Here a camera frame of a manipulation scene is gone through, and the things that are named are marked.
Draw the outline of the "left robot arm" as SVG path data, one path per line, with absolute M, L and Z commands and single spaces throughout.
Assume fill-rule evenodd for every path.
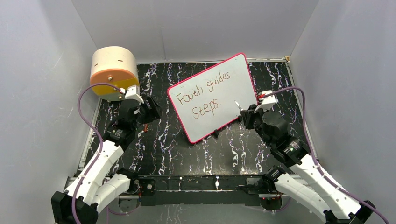
M 63 191 L 51 197 L 57 224 L 95 224 L 101 211 L 122 193 L 139 192 L 138 174 L 120 168 L 108 182 L 104 179 L 113 164 L 136 138 L 136 130 L 160 119 L 161 108 L 151 97 L 143 102 L 124 100 L 117 119 L 99 140 L 99 147 L 80 175 Z

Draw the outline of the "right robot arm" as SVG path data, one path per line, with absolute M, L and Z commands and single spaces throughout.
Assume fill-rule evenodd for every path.
M 290 125 L 274 111 L 255 111 L 251 105 L 240 112 L 246 129 L 254 129 L 271 154 L 307 182 L 296 181 L 282 168 L 273 166 L 254 186 L 269 193 L 280 191 L 306 207 L 325 224 L 363 224 L 372 215 L 370 201 L 358 201 L 346 193 L 325 171 L 320 172 L 307 145 L 290 134 Z

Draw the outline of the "white whiteboard marker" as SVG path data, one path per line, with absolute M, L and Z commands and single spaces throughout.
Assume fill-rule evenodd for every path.
M 241 105 L 235 100 L 235 104 L 237 105 L 237 107 L 238 107 L 238 109 L 240 110 L 240 111 L 242 111 L 243 109 L 242 109 L 242 107 L 241 107 Z

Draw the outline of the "pink framed whiteboard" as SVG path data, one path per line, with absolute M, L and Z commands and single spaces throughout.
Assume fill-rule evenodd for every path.
M 190 143 L 235 121 L 257 103 L 245 54 L 239 53 L 171 87 L 167 94 Z

